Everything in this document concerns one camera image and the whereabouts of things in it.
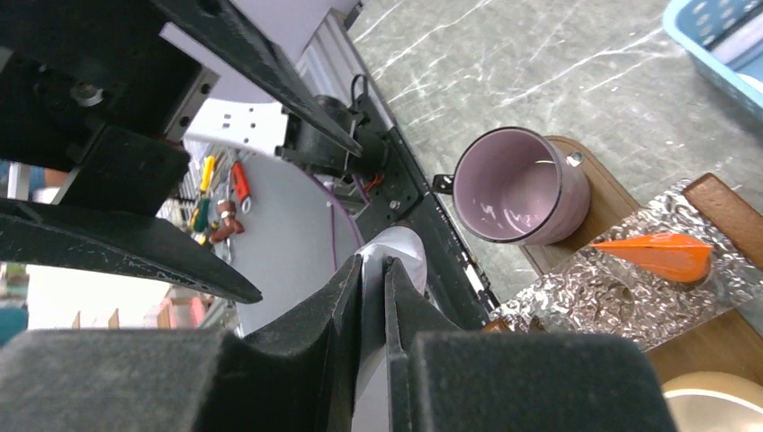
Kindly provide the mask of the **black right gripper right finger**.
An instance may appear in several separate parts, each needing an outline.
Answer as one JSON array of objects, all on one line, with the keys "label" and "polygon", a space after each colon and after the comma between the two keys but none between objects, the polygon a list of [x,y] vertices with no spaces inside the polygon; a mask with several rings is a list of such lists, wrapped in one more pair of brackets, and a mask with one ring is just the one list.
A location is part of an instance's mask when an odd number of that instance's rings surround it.
[{"label": "black right gripper right finger", "polygon": [[386,261],[393,431],[672,431],[650,362],[609,335],[465,331]]}]

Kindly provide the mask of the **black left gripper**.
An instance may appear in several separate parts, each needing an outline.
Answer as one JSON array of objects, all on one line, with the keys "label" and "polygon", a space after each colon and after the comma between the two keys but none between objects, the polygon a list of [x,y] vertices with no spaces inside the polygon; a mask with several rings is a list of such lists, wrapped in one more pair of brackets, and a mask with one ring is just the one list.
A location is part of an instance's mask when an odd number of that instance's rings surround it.
[{"label": "black left gripper", "polygon": [[150,217],[182,183],[183,135],[218,81],[165,25],[149,1],[2,2],[1,155],[70,177],[67,206],[2,199],[1,259],[260,302],[245,276]]}]

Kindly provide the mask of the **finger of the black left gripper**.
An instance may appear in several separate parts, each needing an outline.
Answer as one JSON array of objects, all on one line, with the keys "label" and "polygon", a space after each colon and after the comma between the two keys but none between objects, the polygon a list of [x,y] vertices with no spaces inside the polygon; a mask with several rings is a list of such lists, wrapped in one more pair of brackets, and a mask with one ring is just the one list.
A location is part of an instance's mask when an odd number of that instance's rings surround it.
[{"label": "finger of the black left gripper", "polygon": [[274,97],[350,154],[363,147],[331,119],[305,86],[281,48],[230,1],[157,0],[158,11],[180,30]]}]

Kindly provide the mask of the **yellow mug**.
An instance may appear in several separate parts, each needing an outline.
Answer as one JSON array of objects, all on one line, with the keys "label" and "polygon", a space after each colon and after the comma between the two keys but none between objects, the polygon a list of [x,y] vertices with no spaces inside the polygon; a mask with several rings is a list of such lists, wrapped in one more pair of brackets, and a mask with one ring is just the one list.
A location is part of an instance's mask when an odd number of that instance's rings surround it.
[{"label": "yellow mug", "polygon": [[762,386],[721,372],[687,373],[662,385],[679,431],[762,430]]}]

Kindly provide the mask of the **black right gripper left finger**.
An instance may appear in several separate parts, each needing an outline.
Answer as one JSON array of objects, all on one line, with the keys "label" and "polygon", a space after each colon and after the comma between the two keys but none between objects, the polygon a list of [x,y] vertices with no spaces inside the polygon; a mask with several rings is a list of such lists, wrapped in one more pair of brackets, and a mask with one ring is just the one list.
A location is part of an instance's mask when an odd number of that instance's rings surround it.
[{"label": "black right gripper left finger", "polygon": [[34,330],[1,352],[4,431],[347,431],[363,260],[246,337]]}]

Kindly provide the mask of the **orange toothpaste tube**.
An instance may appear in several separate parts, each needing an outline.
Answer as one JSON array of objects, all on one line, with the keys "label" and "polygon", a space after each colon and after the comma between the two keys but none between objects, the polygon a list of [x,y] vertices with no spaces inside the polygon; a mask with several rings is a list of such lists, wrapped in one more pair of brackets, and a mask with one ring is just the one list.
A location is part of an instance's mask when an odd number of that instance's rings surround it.
[{"label": "orange toothpaste tube", "polygon": [[659,232],[592,244],[598,251],[627,261],[665,280],[691,284],[712,269],[714,247],[686,234]]}]

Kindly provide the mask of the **light blue plastic basket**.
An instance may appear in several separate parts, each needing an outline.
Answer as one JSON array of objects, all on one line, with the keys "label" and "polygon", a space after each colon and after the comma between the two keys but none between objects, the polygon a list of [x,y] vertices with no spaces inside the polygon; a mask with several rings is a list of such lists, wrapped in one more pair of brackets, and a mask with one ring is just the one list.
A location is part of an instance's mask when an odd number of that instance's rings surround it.
[{"label": "light blue plastic basket", "polygon": [[699,74],[762,119],[762,3],[756,0],[669,2],[662,25]]}]

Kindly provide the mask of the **purple grey mug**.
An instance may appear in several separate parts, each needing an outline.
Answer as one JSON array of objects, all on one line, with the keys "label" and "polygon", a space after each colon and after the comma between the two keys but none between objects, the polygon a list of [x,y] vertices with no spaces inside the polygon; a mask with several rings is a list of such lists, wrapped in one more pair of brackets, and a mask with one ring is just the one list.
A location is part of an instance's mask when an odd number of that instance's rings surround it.
[{"label": "purple grey mug", "polygon": [[475,139],[432,187],[451,196],[457,219],[493,243],[548,246],[585,220],[591,190],[582,164],[538,132],[500,127]]}]

